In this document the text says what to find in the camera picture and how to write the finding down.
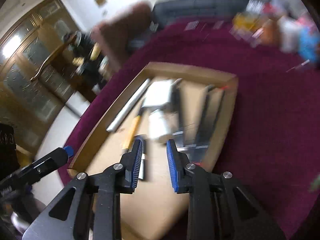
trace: wooden handle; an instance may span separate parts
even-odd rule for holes
[[[138,129],[138,126],[139,126],[139,123],[140,123],[140,119],[141,119],[141,116],[140,115],[137,115],[134,119],[133,119],[133,122],[132,122],[132,126],[128,132],[128,135],[126,137],[126,140],[124,141],[123,145],[122,145],[122,149],[125,150],[125,149],[129,149],[130,147],[130,144],[131,144],[131,141],[132,141],[132,138],[134,137],[137,129]]]
[[[101,52],[101,49],[100,49],[99,44],[95,43],[93,48],[92,48],[90,60],[96,60],[98,58],[100,52]]]
[[[50,63],[60,54],[62,53],[71,43],[73,43],[76,40],[76,36],[73,35],[72,37],[70,37],[70,39],[66,42],[63,43],[61,46],[57,47],[46,59],[45,61],[42,63],[42,65],[40,66],[38,72],[36,73],[36,75],[30,79],[31,82],[36,81],[39,79],[40,75],[42,74],[42,72],[46,69],[46,67],[48,67],[48,65],[50,65]]]

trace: wooden door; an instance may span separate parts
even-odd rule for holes
[[[73,55],[67,49],[37,82],[30,83],[63,36],[76,30],[60,0],[45,0],[0,39],[0,122],[14,127],[17,144],[34,154],[75,90],[90,102],[95,98],[82,77],[75,75]]]
[[[36,153],[53,120],[64,106],[40,83],[19,57],[12,57],[0,72],[0,122],[14,127],[18,145]]]
[[[37,30],[38,36],[50,53],[63,43],[65,34],[78,30],[75,22],[59,0],[51,0],[39,8],[35,21],[40,26]],[[72,60],[71,50],[65,49],[51,65],[74,90],[79,91],[89,102],[92,102],[96,95],[84,78],[75,74],[77,67],[72,64]]]

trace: yellow object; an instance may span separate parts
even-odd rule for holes
[[[96,60],[101,52],[100,46],[98,43],[95,43],[93,46],[91,55],[90,55],[90,60]]]
[[[141,116],[140,115],[137,115],[133,121],[132,121],[132,126],[128,132],[128,135],[127,135],[127,138],[126,140],[124,141],[123,145],[122,145],[122,149],[125,150],[125,149],[129,149],[130,147],[130,144],[132,142],[132,138],[134,137],[137,129],[138,129],[138,126],[139,126],[139,123],[140,123],[140,120],[141,120]]]
[[[247,31],[256,32],[259,29],[259,18],[252,15],[244,15],[238,13],[232,20],[236,29],[245,29]]]
[[[80,67],[84,62],[84,58],[83,57],[75,57],[73,60],[72,60],[72,63],[73,65],[77,66],[77,67]]]
[[[27,150],[20,147],[19,145],[17,145],[16,154],[17,154],[18,163],[20,164],[21,168],[28,166],[29,164],[32,163],[33,155]]]

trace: blue cap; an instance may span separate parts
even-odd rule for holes
[[[71,146],[65,146],[63,149],[67,152],[69,158],[73,156],[74,153],[73,148]]]

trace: cardboard box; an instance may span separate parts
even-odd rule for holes
[[[214,167],[233,114],[238,79],[234,74],[171,63],[149,63],[113,102],[104,116],[91,131],[69,166],[68,172],[75,176],[78,172],[89,175],[102,172],[119,162],[121,146],[132,119],[140,107],[136,104],[116,133],[106,132],[124,104],[147,79],[183,78],[181,87],[186,140],[192,140],[200,118],[204,88],[213,84],[223,87],[225,96],[216,128],[211,137],[202,167],[211,171]],[[148,111],[144,113],[137,134],[148,133]],[[123,239],[159,239],[188,208],[188,194],[175,194],[170,180],[166,148],[148,141],[147,180],[139,181],[135,193],[121,195],[121,219]]]

